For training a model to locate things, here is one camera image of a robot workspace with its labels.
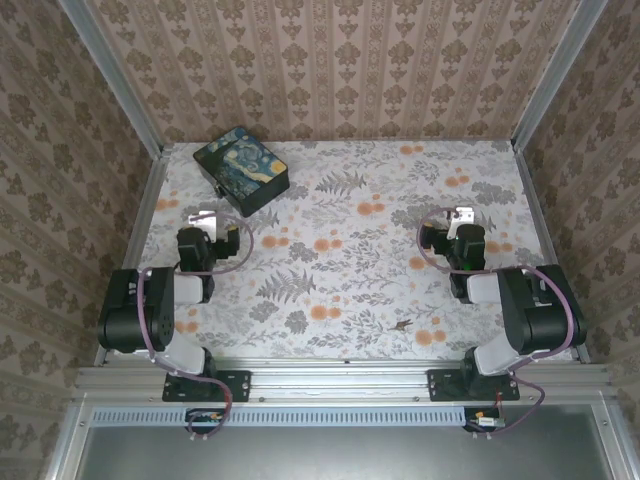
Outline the long aluminium base rail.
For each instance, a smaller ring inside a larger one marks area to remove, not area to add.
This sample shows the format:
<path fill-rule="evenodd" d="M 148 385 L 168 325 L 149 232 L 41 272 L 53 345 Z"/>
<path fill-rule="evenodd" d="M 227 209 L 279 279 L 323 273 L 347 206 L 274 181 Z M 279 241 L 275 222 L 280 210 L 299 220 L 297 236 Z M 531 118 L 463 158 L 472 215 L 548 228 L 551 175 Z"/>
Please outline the long aluminium base rail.
<path fill-rule="evenodd" d="M 251 372 L 251 404 L 425 404 L 427 372 L 455 369 L 454 362 L 238 360 L 222 365 Z M 551 404 L 590 403 L 612 395 L 604 367 L 579 362 L 540 362 L 519 377 L 542 387 Z M 76 380 L 77 400 L 96 404 L 158 403 L 165 374 L 144 362 L 111 362 L 83 368 Z"/>

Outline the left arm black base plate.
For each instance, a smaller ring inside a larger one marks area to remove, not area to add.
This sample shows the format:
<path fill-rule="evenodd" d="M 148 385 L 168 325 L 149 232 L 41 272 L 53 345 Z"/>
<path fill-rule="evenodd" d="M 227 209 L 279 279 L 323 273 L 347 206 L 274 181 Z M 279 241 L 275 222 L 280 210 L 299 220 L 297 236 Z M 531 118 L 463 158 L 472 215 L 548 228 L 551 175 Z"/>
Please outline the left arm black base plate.
<path fill-rule="evenodd" d="M 224 383 L 232 393 L 234 402 L 249 401 L 251 372 L 248 370 L 218 370 L 216 379 Z M 200 382 L 167 374 L 162 393 L 163 402 L 224 402 L 222 390 L 211 383 Z"/>

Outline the aluminium corner post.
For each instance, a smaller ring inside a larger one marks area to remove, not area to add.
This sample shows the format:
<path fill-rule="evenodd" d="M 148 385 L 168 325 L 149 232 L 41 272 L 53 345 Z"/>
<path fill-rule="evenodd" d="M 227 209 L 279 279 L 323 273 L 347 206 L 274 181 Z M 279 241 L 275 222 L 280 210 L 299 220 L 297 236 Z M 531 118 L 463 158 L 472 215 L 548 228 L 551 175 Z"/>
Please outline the aluminium corner post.
<path fill-rule="evenodd" d="M 547 68 L 542 74 L 511 138 L 513 149 L 521 153 L 558 93 L 569 70 L 598 22 L 608 0 L 579 0 Z"/>
<path fill-rule="evenodd" d="M 150 117 L 134 91 L 133 84 L 127 79 L 124 68 L 117 60 L 85 0 L 58 1 L 131 122 L 139 140 L 150 157 L 154 161 L 158 160 L 161 157 L 164 142 L 152 125 Z"/>

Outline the grey metal panel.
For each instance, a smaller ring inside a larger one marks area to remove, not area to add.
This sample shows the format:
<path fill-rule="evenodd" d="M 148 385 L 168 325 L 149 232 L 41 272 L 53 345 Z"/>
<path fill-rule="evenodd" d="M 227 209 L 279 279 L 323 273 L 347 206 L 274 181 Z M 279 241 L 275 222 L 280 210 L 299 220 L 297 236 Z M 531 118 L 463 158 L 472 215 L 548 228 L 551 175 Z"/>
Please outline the grey metal panel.
<path fill-rule="evenodd" d="M 492 439 L 460 429 L 98 428 L 78 480 L 612 480 L 585 423 L 577 435 L 523 429 Z"/>

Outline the black starry night box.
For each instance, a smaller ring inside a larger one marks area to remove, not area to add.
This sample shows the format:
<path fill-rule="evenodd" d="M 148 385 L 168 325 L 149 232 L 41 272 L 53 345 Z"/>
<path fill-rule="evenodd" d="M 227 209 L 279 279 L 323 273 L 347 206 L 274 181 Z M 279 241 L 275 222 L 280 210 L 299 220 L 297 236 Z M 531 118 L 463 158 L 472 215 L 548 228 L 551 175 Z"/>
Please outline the black starry night box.
<path fill-rule="evenodd" d="M 193 154 L 203 177 L 220 185 L 224 197 L 244 218 L 290 187 L 289 170 L 262 142 L 235 127 Z"/>

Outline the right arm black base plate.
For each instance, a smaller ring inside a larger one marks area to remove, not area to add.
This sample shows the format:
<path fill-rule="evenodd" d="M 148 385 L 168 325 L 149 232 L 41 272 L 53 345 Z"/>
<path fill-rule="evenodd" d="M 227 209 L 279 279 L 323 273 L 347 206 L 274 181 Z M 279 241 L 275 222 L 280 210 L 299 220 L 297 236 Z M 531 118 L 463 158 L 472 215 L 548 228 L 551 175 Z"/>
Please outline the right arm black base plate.
<path fill-rule="evenodd" d="M 465 376 L 461 370 L 427 371 L 428 390 L 432 402 L 517 401 L 519 387 L 508 375 Z"/>

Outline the floral table cover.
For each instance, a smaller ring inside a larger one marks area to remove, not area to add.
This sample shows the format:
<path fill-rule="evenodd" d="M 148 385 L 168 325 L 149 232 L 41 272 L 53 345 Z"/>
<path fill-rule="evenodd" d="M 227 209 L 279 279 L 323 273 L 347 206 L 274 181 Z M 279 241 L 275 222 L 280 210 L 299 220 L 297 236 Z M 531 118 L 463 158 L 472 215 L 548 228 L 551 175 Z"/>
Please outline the floral table cover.
<path fill-rule="evenodd" d="M 502 328 L 455 299 L 443 260 L 416 246 L 423 218 L 473 208 L 491 267 L 543 263 L 506 141 L 273 142 L 290 187 L 253 214 L 211 300 L 178 331 L 216 357 L 457 360 Z M 404 332 L 393 327 L 412 321 Z"/>

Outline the aluminium side rail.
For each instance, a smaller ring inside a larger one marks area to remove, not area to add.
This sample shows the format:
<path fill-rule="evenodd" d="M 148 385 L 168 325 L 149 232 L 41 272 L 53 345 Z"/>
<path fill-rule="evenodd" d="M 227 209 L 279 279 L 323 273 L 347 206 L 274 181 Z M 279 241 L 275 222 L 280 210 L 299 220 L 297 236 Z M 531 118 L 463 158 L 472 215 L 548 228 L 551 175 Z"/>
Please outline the aluminium side rail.
<path fill-rule="evenodd" d="M 536 195 L 535 186 L 531 178 L 526 160 L 521 151 L 515 150 L 515 160 L 527 197 L 532 220 L 539 240 L 541 254 L 547 263 L 558 264 L 558 258 L 553 246 L 551 235 L 543 215 L 543 211 Z"/>
<path fill-rule="evenodd" d="M 123 269 L 138 269 L 156 203 L 165 180 L 171 149 L 167 147 L 151 164 L 139 209 L 123 260 Z"/>

